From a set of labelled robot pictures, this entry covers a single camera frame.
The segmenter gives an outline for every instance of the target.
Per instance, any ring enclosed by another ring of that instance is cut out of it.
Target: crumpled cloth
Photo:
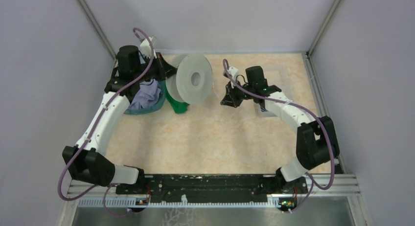
[[[155,79],[152,79],[150,82],[140,83],[140,90],[134,96],[134,99],[128,109],[139,110],[155,105],[159,100],[161,93],[158,85],[159,83]]]

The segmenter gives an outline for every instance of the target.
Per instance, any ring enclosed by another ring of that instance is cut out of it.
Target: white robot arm
[[[229,67],[228,72],[232,79],[240,85],[237,81],[239,70],[235,67]],[[290,184],[288,183],[295,181],[309,170],[330,160],[326,142],[323,136],[316,140],[315,134],[320,135],[321,129],[311,115],[297,107],[290,106],[289,103],[291,100],[285,96],[281,89],[275,85],[268,86],[261,67],[255,66],[246,69],[246,75],[248,82],[244,85],[240,85],[244,89],[264,97],[287,101],[287,103],[283,104],[251,97],[236,88],[234,84],[229,81],[226,85],[227,93],[221,101],[221,105],[236,108],[243,100],[253,99],[254,102],[260,104],[262,108],[274,113],[282,121],[286,122],[297,134],[296,156],[289,163],[279,168],[276,173],[277,178],[280,178],[280,187],[282,189],[289,189]],[[337,157],[339,154],[339,147],[333,123],[327,116],[322,117],[320,120],[323,122],[324,127],[329,134],[334,156]]]
[[[152,44],[156,40],[154,37],[149,38]],[[123,90],[109,106],[109,102],[115,93],[125,85],[135,80],[147,67],[151,57],[151,47],[147,40],[143,40],[138,47],[127,45],[120,48],[116,58],[118,66],[114,68],[111,79],[104,89],[104,96],[97,113],[82,137],[72,146],[66,146],[62,156],[66,164],[75,156],[85,140],[88,143],[84,146],[81,153],[74,158],[68,171],[74,180],[84,181],[101,186],[108,186],[111,183],[124,184],[143,184],[144,171],[139,168],[114,165],[104,156],[107,151],[111,135],[119,122],[121,115],[129,107],[132,99],[139,90],[139,84],[143,81],[156,79],[165,80],[176,74],[177,69],[168,64],[160,53],[154,52],[154,64],[152,64],[145,76],[138,82],[132,84]],[[144,59],[145,64],[140,63],[140,56]],[[96,120],[99,118],[101,111],[105,109],[93,134],[89,134]]]

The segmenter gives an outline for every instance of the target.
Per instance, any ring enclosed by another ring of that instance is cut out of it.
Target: gray wall
[[[75,0],[0,0],[0,23],[0,225],[55,225],[62,150],[92,119],[112,59]]]
[[[161,52],[282,52],[310,47],[334,0],[86,0],[118,50],[139,25]]]
[[[415,0],[345,0],[313,57],[375,225],[414,225]]]

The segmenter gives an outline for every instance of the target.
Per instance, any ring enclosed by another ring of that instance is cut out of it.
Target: purple cable
[[[151,49],[151,57],[150,57],[150,62],[148,63],[147,67],[145,68],[145,70],[143,71],[143,73],[141,73],[136,79],[134,79],[133,81],[131,81],[129,84],[123,86],[121,89],[119,89],[109,100],[108,102],[105,104],[105,107],[101,110],[101,112],[99,113],[98,117],[96,118],[96,121],[94,122],[90,132],[88,133],[88,136],[86,138],[86,140],[84,141],[84,143],[81,145],[81,147],[79,147],[78,151],[76,151],[76,153],[73,155],[73,157],[69,160],[69,162],[66,164],[66,166],[64,167],[64,170],[62,171],[61,176],[59,177],[59,181],[58,181],[58,195],[59,197],[64,200],[64,201],[73,201],[76,199],[81,198],[82,196],[84,196],[86,193],[88,193],[91,189],[97,187],[97,185],[93,185],[91,187],[89,187],[87,190],[85,190],[84,192],[82,192],[81,194],[79,194],[76,197],[73,198],[67,198],[63,195],[62,193],[62,182],[64,180],[65,174],[68,171],[69,167],[72,165],[72,163],[75,161],[75,159],[79,156],[79,154],[82,152],[82,150],[85,148],[85,146],[87,145],[88,141],[91,139],[93,132],[95,131],[96,127],[98,126],[99,121],[102,118],[102,115],[104,114],[104,112],[106,111],[106,108],[109,107],[109,105],[112,103],[112,101],[126,88],[128,88],[129,86],[131,86],[132,84],[136,83],[138,80],[140,80],[146,73],[147,71],[150,69],[151,64],[153,63],[153,57],[154,57],[154,48],[153,48],[153,43],[150,41],[150,38],[147,36],[147,34],[142,31],[141,29],[134,27],[133,32],[134,34],[138,37],[139,39],[139,35],[136,33],[136,31],[140,32],[141,34],[143,34],[143,36],[147,39],[147,41],[150,44],[150,49]]]
[[[237,88],[239,88],[241,91],[243,91],[244,93],[246,93],[246,94],[248,94],[248,95],[250,95],[250,96],[253,96],[253,97],[256,97],[256,98],[259,98],[259,99],[263,99],[263,100],[270,100],[270,101],[274,101],[274,102],[277,102],[277,103],[282,103],[282,104],[285,104],[286,103],[286,101],[283,101],[283,100],[277,100],[277,99],[273,99],[273,98],[268,98],[268,97],[264,97],[264,96],[260,96],[260,95],[257,95],[257,94],[254,94],[254,93],[252,93],[252,92],[249,92],[249,91],[247,91],[247,90],[245,90],[245,89],[243,89],[243,87],[241,87],[239,84],[237,84],[236,82],[235,82],[235,80],[233,80],[232,79],[232,76],[229,74],[229,72],[228,72],[228,69],[229,69],[229,63],[228,63],[228,61],[227,61],[227,59],[223,59],[223,68],[224,68],[224,70],[225,70],[225,73],[226,73],[226,75],[227,75],[227,77],[230,79],[230,81],[237,87]],[[323,135],[324,135],[324,138],[325,138],[325,141],[326,141],[326,143],[327,143],[327,148],[328,148],[328,153],[329,153],[329,155],[330,155],[330,166],[331,166],[331,170],[330,170],[330,180],[329,180],[329,182],[328,182],[328,184],[326,185],[326,187],[322,187],[321,185],[319,185],[315,180],[314,180],[314,178],[313,178],[313,176],[311,175],[311,174],[309,174],[309,173],[306,173],[307,175],[308,175],[308,177],[311,179],[311,181],[319,188],[319,189],[321,189],[321,190],[328,190],[332,185],[333,185],[333,181],[334,181],[334,154],[333,154],[333,150],[332,150],[332,148],[331,148],[331,142],[330,142],[330,139],[328,138],[328,134],[327,134],[327,130],[325,129],[325,127],[324,127],[324,125],[323,125],[323,123],[320,121],[320,119],[319,119],[319,117],[317,117],[313,112],[311,112],[309,109],[307,109],[306,107],[304,107],[304,106],[301,106],[301,105],[299,105],[299,104],[296,104],[296,103],[289,103],[289,105],[292,105],[292,106],[294,106],[294,107],[297,107],[297,108],[299,108],[299,109],[301,109],[301,110],[304,110],[304,111],[306,111],[307,113],[309,113],[316,121],[317,121],[317,123],[319,124],[319,126],[321,127],[321,129],[322,129],[322,132],[323,132]]]
[[[128,211],[127,211],[127,213],[125,213],[125,214],[115,214],[115,213],[112,213],[112,212],[110,212],[110,210],[107,208],[107,203],[105,202],[105,198],[107,197],[107,194],[108,194],[108,192],[110,191],[110,189],[112,188],[112,187],[115,187],[116,186],[116,184],[115,183],[111,183],[109,186],[108,186],[108,188],[107,188],[107,190],[105,191],[105,193],[104,193],[104,199],[103,199],[103,204],[104,204],[104,209],[108,212],[108,214],[110,214],[110,215],[112,215],[112,216],[114,216],[114,217],[126,217],[126,216],[128,216],[128,215],[130,215],[131,214],[131,210],[130,209],[128,209]]]

